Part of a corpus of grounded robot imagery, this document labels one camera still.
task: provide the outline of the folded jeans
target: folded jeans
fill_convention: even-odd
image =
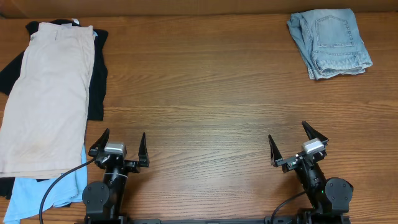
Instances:
[[[287,25],[310,79],[356,75],[373,64],[351,9],[294,13]]]

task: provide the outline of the clothing pile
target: clothing pile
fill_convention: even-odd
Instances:
[[[294,13],[287,25],[310,79],[356,75],[372,65],[351,9]]]
[[[57,177],[86,162],[87,119],[103,120],[105,30],[78,21],[31,22],[28,48],[0,72],[9,95],[0,129],[0,194],[10,198],[4,223],[38,214]],[[44,209],[81,202],[83,167],[50,192]]]

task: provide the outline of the beige shorts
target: beige shorts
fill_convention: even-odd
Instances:
[[[31,36],[0,129],[0,177],[52,178],[81,164],[94,38],[92,26],[49,23]]]

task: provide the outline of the black cable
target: black cable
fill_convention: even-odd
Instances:
[[[47,191],[45,192],[45,194],[43,196],[42,203],[40,204],[40,210],[39,210],[39,221],[40,221],[40,224],[43,224],[43,207],[44,207],[45,198],[47,198],[47,195],[50,193],[51,189],[55,186],[55,184],[57,184],[62,178],[64,178],[66,175],[70,174],[71,172],[76,171],[76,170],[78,170],[78,169],[80,169],[80,168],[82,168],[84,166],[87,166],[88,164],[91,164],[94,161],[95,161],[95,158],[93,158],[92,160],[90,160],[90,161],[88,161],[88,162],[86,162],[86,163],[84,163],[84,164],[82,164],[80,166],[77,166],[77,167],[71,169],[70,171],[68,171],[68,172],[62,174],[60,177],[58,177],[54,181],[54,183],[52,183],[52,185],[50,185],[49,189],[47,189]]]
[[[294,199],[298,198],[299,196],[301,196],[301,195],[303,195],[303,194],[305,194],[305,190],[304,190],[303,192],[301,192],[301,193],[299,193],[299,194],[297,194],[297,195],[294,195],[293,197],[287,199],[286,201],[282,202],[282,203],[274,210],[274,212],[272,213],[272,215],[271,215],[271,224],[274,224],[275,215],[276,215],[276,213],[278,212],[278,210],[279,210],[280,208],[282,208],[282,207],[285,206],[287,203],[293,201]]]

